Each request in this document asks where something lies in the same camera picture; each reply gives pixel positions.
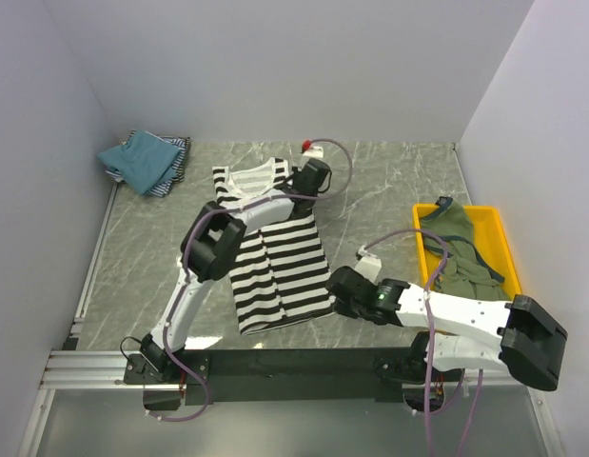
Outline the black white striped tank top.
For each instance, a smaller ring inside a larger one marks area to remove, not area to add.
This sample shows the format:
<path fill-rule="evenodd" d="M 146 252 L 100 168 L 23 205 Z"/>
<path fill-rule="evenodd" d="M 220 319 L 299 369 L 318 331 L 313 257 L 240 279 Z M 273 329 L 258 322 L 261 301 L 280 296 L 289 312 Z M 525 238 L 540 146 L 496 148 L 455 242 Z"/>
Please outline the black white striped tank top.
<path fill-rule="evenodd" d="M 253 168 L 212 169 L 216 201 L 247 202 L 293 176 L 285 159 Z M 315 215 L 265 226 L 248 234 L 229 273 L 239 331 L 243 335 L 284 328 L 331 313 L 325 288 L 330 268 Z"/>

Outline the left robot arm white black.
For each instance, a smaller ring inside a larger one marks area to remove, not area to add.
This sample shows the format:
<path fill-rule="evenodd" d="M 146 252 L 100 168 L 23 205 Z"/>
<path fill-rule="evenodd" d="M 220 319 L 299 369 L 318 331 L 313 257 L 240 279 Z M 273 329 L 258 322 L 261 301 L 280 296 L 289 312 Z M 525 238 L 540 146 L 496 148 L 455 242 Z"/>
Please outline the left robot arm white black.
<path fill-rule="evenodd" d="M 128 357 L 124 382 L 178 382 L 187 377 L 177 355 L 212 286 L 233 268 L 244 238 L 251 232 L 309 211 L 325 198 L 320 188 L 331 175 L 325 162 L 311 158 L 303 168 L 259 196 L 204 205 L 184 240 L 181 272 L 164 314 Z"/>

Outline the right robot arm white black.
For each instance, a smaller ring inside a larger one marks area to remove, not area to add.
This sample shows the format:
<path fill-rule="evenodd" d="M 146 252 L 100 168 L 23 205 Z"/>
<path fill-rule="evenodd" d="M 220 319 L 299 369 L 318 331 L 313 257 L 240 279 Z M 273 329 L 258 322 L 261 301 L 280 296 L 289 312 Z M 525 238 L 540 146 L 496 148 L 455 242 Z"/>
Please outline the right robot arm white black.
<path fill-rule="evenodd" d="M 482 301 L 425 291 L 405 281 L 374 284 L 357 270 L 338 268 L 326 283 L 342 315 L 376 325 L 426 328 L 433 341 L 407 356 L 412 376 L 427 380 L 437 371 L 507 371 L 518 382 L 543 391 L 559 385 L 567 331 L 535 299 Z"/>

